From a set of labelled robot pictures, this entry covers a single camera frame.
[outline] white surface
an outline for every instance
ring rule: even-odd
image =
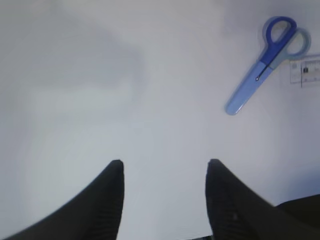
[[[273,204],[320,192],[320,88],[277,70],[224,105],[289,16],[320,51],[317,0],[0,1],[0,238],[125,164],[119,240],[211,234],[207,162]]]

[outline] blue scissors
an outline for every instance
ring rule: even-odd
[[[288,28],[278,41],[273,42],[271,37],[272,28],[281,21],[287,22]],[[288,47],[299,34],[303,37],[303,46],[299,52],[289,54]],[[265,40],[267,44],[266,52],[252,67],[252,70],[247,74],[225,107],[225,111],[229,115],[237,114],[273,70],[284,60],[302,58],[309,51],[311,45],[309,33],[304,29],[297,28],[297,23],[286,16],[272,18],[266,28]]]

